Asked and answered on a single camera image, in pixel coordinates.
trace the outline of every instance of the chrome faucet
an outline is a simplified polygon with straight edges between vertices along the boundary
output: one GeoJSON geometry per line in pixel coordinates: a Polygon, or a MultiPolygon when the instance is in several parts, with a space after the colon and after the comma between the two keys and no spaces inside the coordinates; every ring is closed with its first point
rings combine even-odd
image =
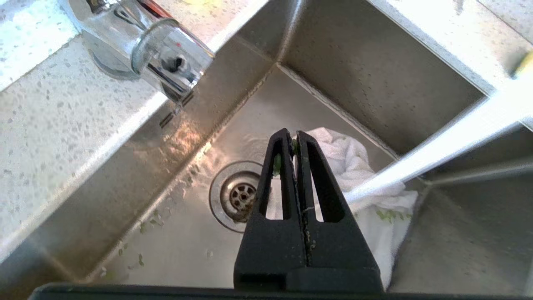
{"type": "Polygon", "coordinates": [[[213,53],[152,0],[63,0],[96,63],[113,78],[143,78],[177,104],[213,53]]]}

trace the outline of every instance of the white towel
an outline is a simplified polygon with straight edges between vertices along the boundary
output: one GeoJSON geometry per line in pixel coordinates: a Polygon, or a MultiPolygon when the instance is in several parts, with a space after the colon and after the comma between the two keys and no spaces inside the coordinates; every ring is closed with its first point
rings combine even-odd
{"type": "MultiPolygon", "coordinates": [[[[375,174],[368,164],[366,148],[356,139],[326,128],[307,133],[318,141],[344,194],[375,174]]],[[[278,195],[280,187],[276,185],[279,185],[279,178],[272,180],[271,199],[281,199],[278,195]]],[[[398,183],[360,199],[370,205],[361,206],[359,201],[350,203],[350,199],[346,200],[376,259],[385,289],[391,282],[394,257],[407,233],[417,196],[416,191],[405,191],[405,185],[398,183]]],[[[320,211],[315,192],[314,199],[315,207],[320,211]]],[[[268,206],[266,216],[282,219],[281,202],[268,206]]]]}

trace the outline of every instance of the sink drain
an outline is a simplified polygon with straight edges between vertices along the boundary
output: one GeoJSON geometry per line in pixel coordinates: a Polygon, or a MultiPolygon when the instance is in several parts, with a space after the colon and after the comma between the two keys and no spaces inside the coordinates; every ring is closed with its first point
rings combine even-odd
{"type": "Polygon", "coordinates": [[[244,232],[254,204],[262,166],[241,161],[220,171],[209,191],[209,203],[215,218],[225,227],[244,232]]]}

